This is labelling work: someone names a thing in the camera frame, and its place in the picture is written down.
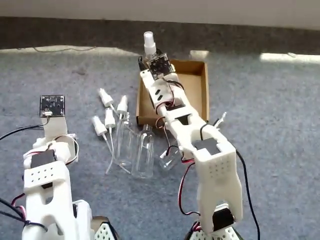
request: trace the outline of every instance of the clear plastic bottle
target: clear plastic bottle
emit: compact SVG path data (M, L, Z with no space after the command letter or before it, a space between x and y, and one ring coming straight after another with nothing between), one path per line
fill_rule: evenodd
M158 162L163 170L169 171L181 160L181 154L179 149L176 147L170 149L168 156L166 155L166 153L167 149L164 150L164 152L158 157Z
M136 149L137 136L130 128L130 115L127 112L117 123L113 161L121 166L130 166Z
M151 178L154 168L154 134L148 124L137 137L137 154L132 163L131 174L136 178Z

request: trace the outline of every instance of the perforated plastic part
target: perforated plastic part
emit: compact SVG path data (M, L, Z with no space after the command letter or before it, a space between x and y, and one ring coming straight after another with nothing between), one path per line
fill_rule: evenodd
M116 240L116 238L109 225L107 223L103 223L95 233L94 240Z
M228 227L223 232L214 236L207 236L202 230L195 231L189 240L240 240L240 238L232 227Z

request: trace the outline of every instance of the black wire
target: black wire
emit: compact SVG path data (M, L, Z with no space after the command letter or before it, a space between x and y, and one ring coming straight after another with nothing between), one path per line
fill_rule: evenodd
M21 131L24 131L24 130L43 127L44 125L47 125L49 123L49 120L50 120L50 117L48 117L46 119L46 123L38 124L38 125L32 125L32 126L23 126L23 127L20 127L20 128L18 128L16 130L10 131L10 132L6 133L5 135L0 136L0 140L5 139L6 137L8 137L8 136L10 136L12 134L15 134L15 133L18 133L18 132L21 132Z
M218 121L219 121L219 118L217 118L212 125L213 125L213 126L216 125L216 123L217 123ZM207 126L207 125L211 125L211 124L206 123L206 124L204 124L204 125L200 128L200 139L201 139L201 141L204 140L204 136L203 136L203 134L202 134L202 130L203 130L204 127Z
M166 80L166 79L164 79L164 78L163 78L163 80L165 80L165 81L166 81L167 83L169 83L169 84L174 84L174 85L176 85L177 87L180 87L181 89L185 90L184 86L183 86L180 82L178 82L178 81Z
M14 215L12 215L12 214L10 214L10 213L7 213L7 212L5 212L5 211L0 211L0 214L2 214L2 215L4 215L4 216L7 216L7 217L9 217L9 218L18 220L18 221L23 222L23 223L25 222L25 220L24 220L23 218L14 216Z
M201 139L201 141L204 140L204 136L203 136L203 134L202 134L202 130L203 130L204 127L207 126L207 125L210 125L210 124L209 124L209 123L206 123L206 124L204 124L202 127L200 127L200 139Z
M167 150L166 150L166 153L165 153L166 156L169 155L169 152L170 152L170 149L171 149L171 148L177 148L177 149L179 149L179 147L178 147L177 145L171 145L171 146L169 146L169 147L167 148Z
M41 223L32 222L32 221L30 221L30 220L24 220L23 218L14 216L14 215L12 215L12 214L10 214L10 213L7 213L7 212L5 212L5 211L0 211L0 214L2 214L2 215L4 215L4 216L7 216L7 217L9 217L9 218L18 220L18 221L24 223L24 226L27 226L27 225L38 226L38 227L43 228L46 232L48 231L48 228L47 228L45 225L41 224Z
M46 232L48 232L48 228L47 228L45 225L41 224L41 223L32 222L32 221L30 221L30 220L26 220L26 221L24 222L24 224L25 224L26 226L28 226L28 225L38 226L38 227L43 228Z
M20 218L23 218L24 215L22 214L22 212L20 212L17 208L15 208L14 206L12 206L9 202L7 202L6 200L4 200L3 198L0 197L0 203L2 203L3 205L7 206L8 208L10 208L11 210L13 210L16 214L18 214L18 216Z
M248 196L248 202L249 202L249 206L250 206L250 210L252 213L252 217L256 226L256 231L257 231L257 239L260 240L260 227L259 227L259 223L257 221L255 212L254 212L254 208L252 206L252 202L251 202L251 196L250 196L250 190L249 190L249 183L248 183L248 176L247 176L247 168L246 168L246 163L244 158L242 157L242 155L240 154L240 152L236 149L236 154L238 155L238 157L241 160L241 163L243 165L243 173L244 173L244 180L245 180L245 189L246 189L246 194Z

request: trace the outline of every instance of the cable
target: cable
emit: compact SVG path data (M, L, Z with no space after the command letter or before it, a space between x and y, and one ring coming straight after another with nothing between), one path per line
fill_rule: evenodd
M204 136L202 134L202 130L204 129L205 126L210 125L209 123L205 123L202 127L200 127L200 139L201 141L204 140Z
M25 220L24 220L22 217L14 216L14 215L12 215L12 214L10 214L10 213L7 213L7 212L5 212L5 211L1 211L1 210L0 210L0 214L5 215L5 216L7 216L7 217L9 217L9 218L18 220L18 221L23 222L23 223L25 222Z
M165 135L165 138L166 138L166 142L168 143L168 147L170 147L170 141L169 141L169 137L168 137L168 134L167 134L166 126L163 127L163 131L164 131L164 135Z
M67 161L65 163L65 165L69 165L69 164L72 164L76 159L77 157L79 156L79 144L77 142L77 140L75 140L73 137L67 135L67 134L63 134L63 135L60 135L60 136L57 136L55 137L53 140L56 141L57 139L61 138L61 137L67 137L67 138L70 138L72 139L72 141L74 142L75 146L76 146L76 153L75 153L75 156L74 158L72 158L70 161Z
M16 212L19 215L19 217L18 216L14 216L14 215L12 215L10 213L7 213L5 211L0 211L0 214L2 214L4 216L7 216L9 218L18 220L20 222L23 222L25 226L26 225L39 226L39 227L43 228L46 232L48 231L47 227L42 225L41 223L31 222L30 220L26 220L26 210L25 210L25 208L23 206L14 207L14 206L10 205L9 202L7 202L6 200L2 199L1 197L0 197L0 202L2 204L6 205L7 207L9 207L10 209L12 209L14 212Z
M235 149L235 152L238 155L238 157L241 160L241 163L243 165L243 173L244 173L246 194L248 196L249 207L250 207L251 214L252 214L255 226L256 226L257 239L260 240L260 227L259 227L259 223L257 221L256 215L255 215L255 212L254 212L254 208L253 208L252 202L251 202L246 163L245 163L244 158L242 157L242 155L240 154L240 152L237 149Z
M166 118L165 116L161 116L161 117L159 117L159 118L155 121L155 128L156 128L156 129L162 129L162 128L165 126L165 124L163 124L162 126L158 126L158 122L159 122L160 120L165 119L165 118Z
M28 129L35 129L35 128L39 128L39 127L43 127L45 125L47 125L49 123L49 120L50 120L50 117L47 117L46 119L46 123L43 123L43 124L38 124L38 125L31 125L31 126L23 126L23 127L20 127L16 130L13 130L13 131L10 131L2 136L0 136L0 140L2 139L5 139L6 137L12 135L12 134L15 134L15 133L18 133L18 132L21 132L21 131L24 131L24 130L28 130Z
M170 153L170 149L171 148L177 148L177 149L180 149L177 145L170 145L168 148L167 148L167 150L166 150L166 153L165 153L165 155L166 156L168 156L169 155L169 153Z
M27 212L26 212L25 207L21 205L21 206L16 206L16 208L17 208L17 209L20 209L20 211L21 211L22 214L23 214L23 219L26 219L26 217L27 217Z
M193 162L193 163L191 163L191 164L186 168L186 170L185 170L185 172L184 172L184 175L183 175L183 177L181 178L181 182L180 182L180 186L179 186L179 191L178 191L178 205L179 205L179 209L180 209L180 211L181 211L181 213L182 213L183 215L197 214L197 215L200 216L200 213L197 212L197 211L188 211L188 212L185 212L185 211L182 209L182 204L181 204L181 196L182 196L182 189L183 189L183 187L184 187L184 181L185 181L186 175L187 175L190 167L191 167L192 165L194 165L194 164L195 164L195 163Z
M166 79L164 79L164 78L162 78L162 79L163 79L165 82L169 83L169 84L174 84L174 85L176 85L177 87L185 90L184 86L183 86L180 82L178 82L178 81L166 80Z
M6 200L4 200L1 197L0 197L0 203L2 203L3 205L7 206L11 210L13 210L20 218L23 218L22 212L20 212L18 209L16 209L14 206L12 206L9 202L7 202Z
M28 225L38 226L38 227L43 228L46 232L48 232L48 228L47 228L45 225L41 224L41 223L32 222L32 221L30 221L30 220L26 220L26 221L24 222L24 224L25 224L26 226L28 226Z
M16 206L16 201L22 197L24 197L26 194L21 193L20 195L16 196L12 201L11 201L11 206L15 207Z
M61 49L61 50L50 50L50 51L42 51L42 50L37 49L36 47L32 47L32 48L38 53L45 53L46 54L46 53L65 52L65 51L69 51L69 50L73 50L73 51L76 51L76 52L86 52L86 51L90 51L90 50L96 49L97 47L93 46L93 47L89 47L89 48L86 48L86 49L76 49L76 48L69 47L69 48L65 48L65 49Z

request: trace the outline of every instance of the white spray nozzle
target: white spray nozzle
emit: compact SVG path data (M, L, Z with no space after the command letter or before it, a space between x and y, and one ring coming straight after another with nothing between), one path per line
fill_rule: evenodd
M114 128L116 126L113 110L110 107L105 109L104 125L106 128Z
M118 107L116 108L116 112L123 116L128 111L128 98L126 95L122 96Z
M112 103L114 102L112 97L108 93L106 93L106 91L103 88L100 88L98 90L98 93L99 93L99 96L101 98L103 105L105 107L110 107L112 105Z
M153 55L157 52L154 33L152 31L146 31L143 34L144 37L144 52L146 55Z
M95 133L98 136L104 135L107 132L105 125L100 121L98 116L94 116L92 119L92 124L94 126Z

